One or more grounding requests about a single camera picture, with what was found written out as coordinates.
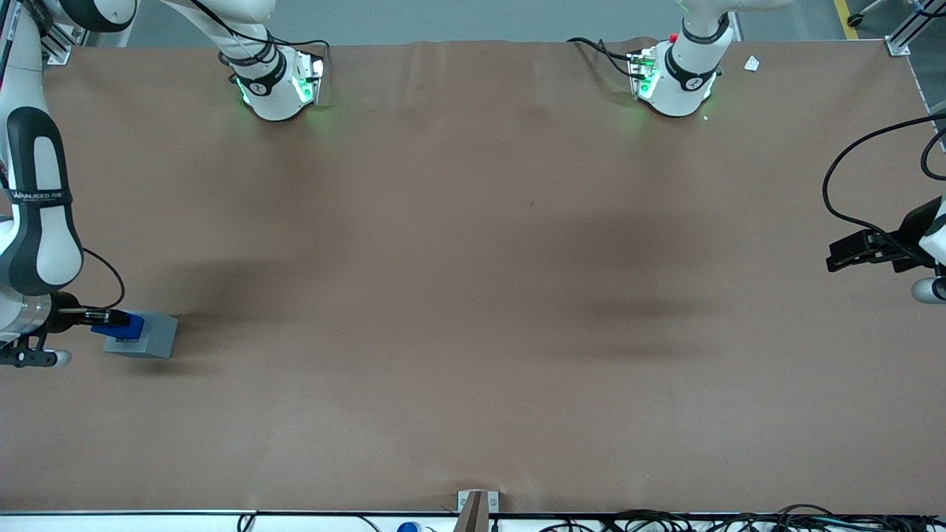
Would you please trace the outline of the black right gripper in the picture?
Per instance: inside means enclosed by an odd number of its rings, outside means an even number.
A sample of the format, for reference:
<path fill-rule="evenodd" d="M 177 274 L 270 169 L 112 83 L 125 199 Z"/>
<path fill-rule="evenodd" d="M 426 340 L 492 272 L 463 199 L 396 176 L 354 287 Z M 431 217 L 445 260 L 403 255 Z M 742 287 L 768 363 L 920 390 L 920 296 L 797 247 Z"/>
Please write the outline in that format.
<path fill-rule="evenodd" d="M 50 334 L 64 333 L 75 324 L 82 323 L 92 327 L 130 327 L 133 316 L 122 310 L 109 310 L 109 316 L 85 316 L 84 306 L 78 302 L 74 294 L 68 292 L 54 292 L 50 294 Z"/>

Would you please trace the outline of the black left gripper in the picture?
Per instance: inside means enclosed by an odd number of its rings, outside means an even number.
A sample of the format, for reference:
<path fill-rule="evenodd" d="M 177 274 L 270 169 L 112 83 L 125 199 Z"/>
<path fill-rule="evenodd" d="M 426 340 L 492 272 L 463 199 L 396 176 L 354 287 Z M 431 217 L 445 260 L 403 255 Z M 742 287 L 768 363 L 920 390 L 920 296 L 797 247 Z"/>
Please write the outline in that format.
<path fill-rule="evenodd" d="M 945 262 L 944 196 L 914 208 L 890 233 L 895 243 L 886 249 L 886 240 L 874 230 L 862 229 L 828 246 L 829 273 L 861 264 L 888 260 L 895 273 L 922 268 L 925 262 Z"/>

